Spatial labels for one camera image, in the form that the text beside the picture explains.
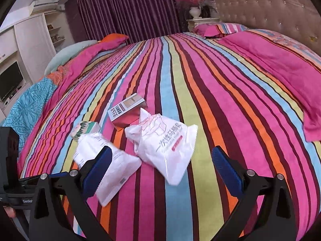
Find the person's left hand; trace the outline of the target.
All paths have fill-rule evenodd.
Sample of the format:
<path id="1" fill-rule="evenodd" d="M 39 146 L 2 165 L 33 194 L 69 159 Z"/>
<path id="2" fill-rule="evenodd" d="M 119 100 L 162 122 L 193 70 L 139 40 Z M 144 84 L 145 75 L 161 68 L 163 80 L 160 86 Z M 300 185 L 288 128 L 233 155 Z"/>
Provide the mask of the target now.
<path id="1" fill-rule="evenodd" d="M 8 217 L 9 218 L 15 218 L 16 217 L 16 212 L 15 212 L 15 210 L 13 209 L 13 208 L 11 208 L 11 207 L 4 207 L 4 209 L 5 209 L 5 211 L 6 211 L 6 213 L 7 213 L 7 215 L 8 215 Z"/>

